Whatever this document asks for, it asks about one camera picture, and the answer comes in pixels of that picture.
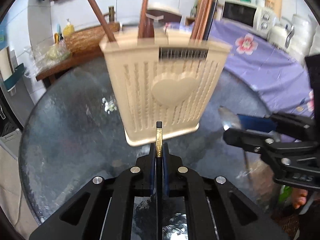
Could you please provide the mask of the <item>person's right hand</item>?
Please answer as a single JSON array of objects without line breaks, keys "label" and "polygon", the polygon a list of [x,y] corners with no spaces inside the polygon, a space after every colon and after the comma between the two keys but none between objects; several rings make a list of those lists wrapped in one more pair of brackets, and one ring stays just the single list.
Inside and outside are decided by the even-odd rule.
[{"label": "person's right hand", "polygon": [[295,209],[300,208],[306,204],[306,199],[308,196],[308,191],[304,189],[293,188],[291,194],[292,206]]}]

